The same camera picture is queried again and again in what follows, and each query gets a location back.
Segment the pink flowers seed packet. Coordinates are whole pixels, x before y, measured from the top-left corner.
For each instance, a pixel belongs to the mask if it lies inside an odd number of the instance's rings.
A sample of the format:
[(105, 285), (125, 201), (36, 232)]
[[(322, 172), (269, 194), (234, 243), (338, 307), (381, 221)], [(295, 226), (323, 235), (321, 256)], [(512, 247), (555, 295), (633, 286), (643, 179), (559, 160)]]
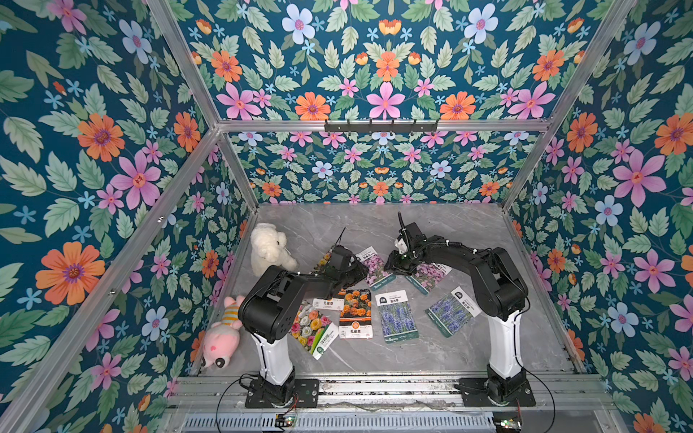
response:
[(413, 275), (406, 276), (419, 292), (428, 295), (451, 272), (447, 265), (439, 263), (421, 263)]
[(396, 279), (384, 268), (385, 261), (372, 246), (358, 253), (357, 258), (367, 267), (366, 284), (370, 290), (380, 290)]

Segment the lavender seed packet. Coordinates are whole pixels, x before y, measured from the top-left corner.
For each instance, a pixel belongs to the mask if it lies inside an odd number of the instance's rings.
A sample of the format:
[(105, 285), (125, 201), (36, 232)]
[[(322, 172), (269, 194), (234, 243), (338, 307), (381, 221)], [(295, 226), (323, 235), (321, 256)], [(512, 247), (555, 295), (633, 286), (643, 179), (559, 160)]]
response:
[(387, 344), (417, 339), (417, 328), (405, 290), (381, 293), (375, 297), (381, 318), (384, 341)]
[(444, 337), (454, 336), (481, 313), (480, 306), (461, 287), (457, 287), (426, 310), (428, 318)]

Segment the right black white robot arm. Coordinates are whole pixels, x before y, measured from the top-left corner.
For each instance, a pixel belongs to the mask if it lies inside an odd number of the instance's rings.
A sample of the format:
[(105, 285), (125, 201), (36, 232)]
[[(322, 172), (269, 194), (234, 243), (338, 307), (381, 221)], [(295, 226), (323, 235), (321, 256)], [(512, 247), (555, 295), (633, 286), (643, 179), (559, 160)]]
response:
[(519, 328), (529, 290), (514, 261), (501, 247), (473, 249), (443, 236), (427, 237), (415, 223), (400, 223), (395, 250), (384, 268), (413, 276), (422, 265), (433, 263), (471, 278), (476, 306), (489, 320), (491, 353), (485, 392), (496, 405), (512, 402), (528, 385)]

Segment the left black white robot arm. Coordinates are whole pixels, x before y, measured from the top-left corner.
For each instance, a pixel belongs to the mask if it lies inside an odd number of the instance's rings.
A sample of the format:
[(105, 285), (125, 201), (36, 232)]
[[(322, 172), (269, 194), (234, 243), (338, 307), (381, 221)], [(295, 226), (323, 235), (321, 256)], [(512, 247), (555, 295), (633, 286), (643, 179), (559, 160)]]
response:
[(295, 368), (288, 337), (301, 303), (306, 297), (331, 299), (367, 276), (367, 266), (342, 245), (332, 247), (326, 263), (309, 274), (277, 265), (267, 268), (239, 308), (240, 321), (254, 339), (260, 361), (259, 378), (249, 391), (251, 397), (262, 397), (276, 406), (293, 401)]

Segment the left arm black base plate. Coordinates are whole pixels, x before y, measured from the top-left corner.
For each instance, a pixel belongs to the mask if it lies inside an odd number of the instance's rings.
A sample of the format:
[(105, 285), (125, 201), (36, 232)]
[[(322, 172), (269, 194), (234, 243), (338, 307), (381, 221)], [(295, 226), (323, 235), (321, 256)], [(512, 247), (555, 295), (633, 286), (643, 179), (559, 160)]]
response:
[(247, 409), (314, 409), (318, 406), (319, 386), (316, 379), (290, 379), (284, 385), (271, 384), (264, 379), (252, 380), (245, 407)]

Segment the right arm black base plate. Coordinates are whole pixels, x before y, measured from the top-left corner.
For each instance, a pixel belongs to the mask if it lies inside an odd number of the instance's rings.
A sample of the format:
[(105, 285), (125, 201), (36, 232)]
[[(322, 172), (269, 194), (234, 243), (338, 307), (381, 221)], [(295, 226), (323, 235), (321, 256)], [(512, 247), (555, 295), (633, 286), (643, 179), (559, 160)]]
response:
[(535, 407), (532, 388), (526, 379), (505, 381), (494, 378), (462, 378), (454, 385), (466, 407)]

